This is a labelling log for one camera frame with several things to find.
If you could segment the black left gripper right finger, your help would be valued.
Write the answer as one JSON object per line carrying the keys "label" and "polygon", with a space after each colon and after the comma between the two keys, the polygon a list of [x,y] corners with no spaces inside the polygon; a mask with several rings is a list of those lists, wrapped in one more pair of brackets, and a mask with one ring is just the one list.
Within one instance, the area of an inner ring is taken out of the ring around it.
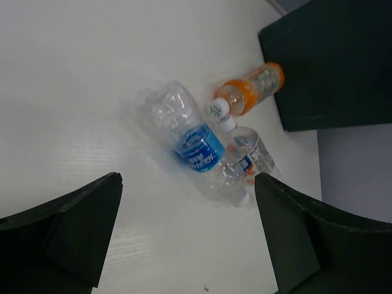
{"label": "black left gripper right finger", "polygon": [[278,293],[391,293],[391,224],[261,173],[255,196]]}

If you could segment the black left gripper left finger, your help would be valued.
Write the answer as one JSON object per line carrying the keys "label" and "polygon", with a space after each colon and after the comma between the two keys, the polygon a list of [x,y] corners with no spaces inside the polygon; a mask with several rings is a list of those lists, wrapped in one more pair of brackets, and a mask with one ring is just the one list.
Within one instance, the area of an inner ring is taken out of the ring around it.
{"label": "black left gripper left finger", "polygon": [[1,293],[91,293],[99,285],[121,202],[111,172],[1,218]]}

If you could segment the Pocari Sweat labelled bottle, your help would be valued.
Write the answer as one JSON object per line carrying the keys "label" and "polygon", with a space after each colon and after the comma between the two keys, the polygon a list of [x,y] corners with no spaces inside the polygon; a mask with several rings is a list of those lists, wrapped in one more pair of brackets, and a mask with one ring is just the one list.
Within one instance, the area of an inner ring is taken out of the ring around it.
{"label": "Pocari Sweat labelled bottle", "polygon": [[217,129],[228,154],[242,167],[245,185],[255,184],[255,177],[260,173],[267,173],[279,181],[284,181],[273,158],[255,130],[239,126],[230,115],[219,121]]}

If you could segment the clear bottle blue label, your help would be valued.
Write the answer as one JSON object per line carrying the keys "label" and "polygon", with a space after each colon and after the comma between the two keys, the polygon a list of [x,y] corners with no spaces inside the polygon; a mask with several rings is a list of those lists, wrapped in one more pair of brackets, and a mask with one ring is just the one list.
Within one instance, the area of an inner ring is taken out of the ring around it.
{"label": "clear bottle blue label", "polygon": [[200,192],[234,206],[250,196],[240,164],[210,128],[193,95],[178,81],[148,91],[137,108],[142,129],[173,150]]}

